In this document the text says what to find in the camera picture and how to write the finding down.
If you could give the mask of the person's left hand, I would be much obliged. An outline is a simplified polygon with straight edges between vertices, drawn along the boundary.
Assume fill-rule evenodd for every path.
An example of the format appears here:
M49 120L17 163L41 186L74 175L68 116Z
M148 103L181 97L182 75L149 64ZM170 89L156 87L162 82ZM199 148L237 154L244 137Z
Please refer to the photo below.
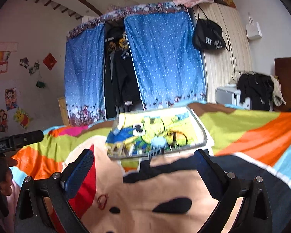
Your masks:
M18 162L13 158L0 158L0 192L4 196L12 194L12 179L13 175L10 167L17 166Z

